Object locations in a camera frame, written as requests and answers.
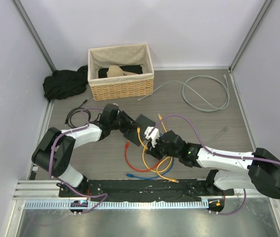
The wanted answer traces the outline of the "black network switch box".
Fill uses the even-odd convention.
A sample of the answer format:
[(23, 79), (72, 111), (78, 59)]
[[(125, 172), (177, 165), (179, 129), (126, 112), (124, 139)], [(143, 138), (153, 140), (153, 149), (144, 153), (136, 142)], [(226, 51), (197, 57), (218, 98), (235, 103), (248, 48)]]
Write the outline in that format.
[(130, 131), (129, 133), (124, 134), (124, 138), (126, 138), (131, 143), (135, 144), (136, 146), (140, 146), (141, 143), (138, 138), (138, 132), (137, 128), (140, 128), (140, 138), (143, 140), (144, 138), (144, 132), (148, 126), (154, 127), (156, 125), (156, 122), (151, 120), (150, 118), (144, 116), (143, 114), (140, 114), (138, 118), (135, 120), (136, 126), (135, 128)]

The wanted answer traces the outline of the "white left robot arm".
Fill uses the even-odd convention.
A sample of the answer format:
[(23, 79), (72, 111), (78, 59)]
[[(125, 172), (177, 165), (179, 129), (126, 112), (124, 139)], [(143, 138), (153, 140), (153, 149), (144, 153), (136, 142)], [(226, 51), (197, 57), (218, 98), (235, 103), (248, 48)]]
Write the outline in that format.
[(138, 127), (140, 124), (116, 104), (107, 104), (98, 119), (87, 121), (81, 127), (68, 130), (49, 128), (35, 149), (32, 162), (46, 170), (50, 178), (69, 185), (76, 197), (82, 197), (87, 192), (87, 178), (70, 165), (73, 150), (87, 143), (101, 141), (113, 130), (125, 135)]

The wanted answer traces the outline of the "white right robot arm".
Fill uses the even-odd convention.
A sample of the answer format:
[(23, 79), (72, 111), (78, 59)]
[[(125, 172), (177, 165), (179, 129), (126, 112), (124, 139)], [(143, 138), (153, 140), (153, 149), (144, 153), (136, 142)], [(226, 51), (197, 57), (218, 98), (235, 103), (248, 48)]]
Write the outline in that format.
[(188, 167), (210, 168), (205, 189), (210, 195), (221, 190), (252, 189), (274, 199), (280, 199), (280, 160), (268, 150), (237, 153), (213, 149), (185, 142), (172, 130), (163, 134), (148, 127), (144, 132), (148, 140), (147, 153), (161, 159), (174, 157)]

